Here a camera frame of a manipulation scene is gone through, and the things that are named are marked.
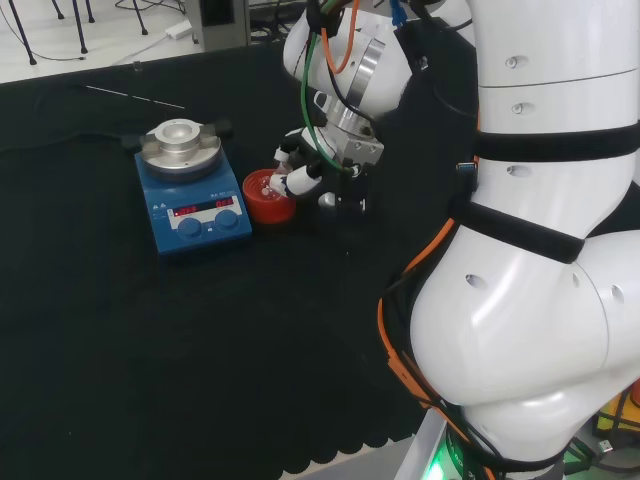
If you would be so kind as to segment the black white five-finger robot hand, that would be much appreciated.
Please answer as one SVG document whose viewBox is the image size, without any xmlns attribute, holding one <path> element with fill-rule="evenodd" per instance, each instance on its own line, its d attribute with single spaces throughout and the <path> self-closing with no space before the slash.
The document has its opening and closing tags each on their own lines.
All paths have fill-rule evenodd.
<svg viewBox="0 0 640 480">
<path fill-rule="evenodd" d="M 271 191 L 287 198 L 315 196 L 318 205 L 344 214 L 368 210 L 368 168 L 341 160 L 323 129 L 302 127 L 285 135 L 274 152 Z"/>
</svg>

